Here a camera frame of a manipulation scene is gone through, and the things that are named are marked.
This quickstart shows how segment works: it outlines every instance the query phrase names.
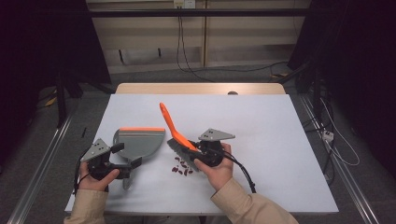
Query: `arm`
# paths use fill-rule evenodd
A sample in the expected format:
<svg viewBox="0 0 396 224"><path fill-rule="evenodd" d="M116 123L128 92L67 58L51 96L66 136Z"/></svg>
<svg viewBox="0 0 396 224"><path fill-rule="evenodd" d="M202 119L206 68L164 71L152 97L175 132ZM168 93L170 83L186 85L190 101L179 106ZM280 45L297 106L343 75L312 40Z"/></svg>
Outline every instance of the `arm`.
<svg viewBox="0 0 396 224"><path fill-rule="evenodd" d="M64 219L64 223L105 223L103 213L108 195L105 188L120 171L113 170L99 181L89 175L87 162L83 162L79 167L79 173L82 178L79 181L72 213L70 217Z"/></svg>
<svg viewBox="0 0 396 224"><path fill-rule="evenodd" d="M231 153L231 146L222 144ZM297 223L285 209L260 194L247 194L233 179L233 162L223 160L217 167L194 161L216 190L212 202L220 208L232 223Z"/></svg>

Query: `white table surface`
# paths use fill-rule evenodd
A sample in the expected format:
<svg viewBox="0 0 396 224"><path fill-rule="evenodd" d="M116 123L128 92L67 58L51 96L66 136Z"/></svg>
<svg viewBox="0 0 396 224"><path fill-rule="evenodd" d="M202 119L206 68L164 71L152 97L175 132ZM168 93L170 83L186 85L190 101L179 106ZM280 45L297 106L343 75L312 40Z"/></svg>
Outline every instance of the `white table surface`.
<svg viewBox="0 0 396 224"><path fill-rule="evenodd" d="M102 138L112 146L120 127L164 127L163 144L136 169L129 190L122 181L110 184L106 212L124 215L218 215L221 211L210 201L215 191L206 176L194 172L172 172L177 155L166 144L172 138L159 103L165 103L177 130L188 139L208 128L232 133L233 154L245 165L258 193L292 213L326 214L338 208L290 97L282 95L160 95L113 94L95 140ZM114 163L125 163L111 155ZM234 178L247 192L248 182L237 165ZM70 212L74 195L65 208Z"/></svg>

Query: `gray plastic part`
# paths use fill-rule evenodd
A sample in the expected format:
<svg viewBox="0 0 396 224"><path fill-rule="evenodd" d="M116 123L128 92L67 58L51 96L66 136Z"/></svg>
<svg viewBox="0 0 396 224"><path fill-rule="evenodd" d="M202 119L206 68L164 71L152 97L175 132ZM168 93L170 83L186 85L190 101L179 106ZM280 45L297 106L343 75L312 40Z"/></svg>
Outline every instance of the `gray plastic part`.
<svg viewBox="0 0 396 224"><path fill-rule="evenodd" d="M231 139L231 138L235 138L235 135L230 134L230 133L225 133L225 132L215 130L215 129L208 129L206 132L201 134L200 137L198 137L199 140L209 141L209 142L214 142L214 141L219 141L219 140L224 140L224 139Z"/></svg>
<svg viewBox="0 0 396 224"><path fill-rule="evenodd" d="M87 153L85 153L85 155L81 158L81 161L89 161L95 157L107 153L109 150L110 147L106 145L102 138L98 138L96 142L92 144L90 149L88 149Z"/></svg>
<svg viewBox="0 0 396 224"><path fill-rule="evenodd" d="M152 155L163 143L163 131L120 131L114 134L114 145L124 144L124 149L117 154L130 161Z"/></svg>
<svg viewBox="0 0 396 224"><path fill-rule="evenodd" d="M128 190L131 187L132 183L134 182L134 173L135 170L133 169L131 170L131 173L129 173L129 178L125 178L122 180L123 189Z"/></svg>

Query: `hand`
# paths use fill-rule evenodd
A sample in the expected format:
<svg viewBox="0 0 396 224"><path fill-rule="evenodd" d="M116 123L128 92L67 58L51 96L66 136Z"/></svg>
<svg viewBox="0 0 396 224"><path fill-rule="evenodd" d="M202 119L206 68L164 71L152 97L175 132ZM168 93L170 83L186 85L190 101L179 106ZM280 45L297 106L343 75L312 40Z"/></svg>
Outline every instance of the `hand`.
<svg viewBox="0 0 396 224"><path fill-rule="evenodd" d="M79 166L79 189L93 189L99 191L105 191L107 185L109 185L120 173L120 170L111 171L105 178L102 180L97 180L89 175L88 171L88 163L86 161L82 162Z"/></svg>
<svg viewBox="0 0 396 224"><path fill-rule="evenodd" d="M231 146L221 143L224 150L231 154ZM233 162L223 159L221 164L216 167L210 167L200 160L194 160L195 165L207 175L210 185L218 191L233 177Z"/></svg>

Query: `sleeve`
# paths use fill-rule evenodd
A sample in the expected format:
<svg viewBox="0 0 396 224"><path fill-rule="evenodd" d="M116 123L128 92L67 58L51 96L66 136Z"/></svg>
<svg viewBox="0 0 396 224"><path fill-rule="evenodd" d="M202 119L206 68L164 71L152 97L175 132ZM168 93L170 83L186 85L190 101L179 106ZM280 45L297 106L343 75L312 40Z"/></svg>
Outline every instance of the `sleeve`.
<svg viewBox="0 0 396 224"><path fill-rule="evenodd" d="M285 209L260 194L247 194L231 178L212 198L232 223L297 223Z"/></svg>
<svg viewBox="0 0 396 224"><path fill-rule="evenodd" d="M79 189L70 217L64 219L64 224L95 223L104 224L103 213L105 211L107 192Z"/></svg>

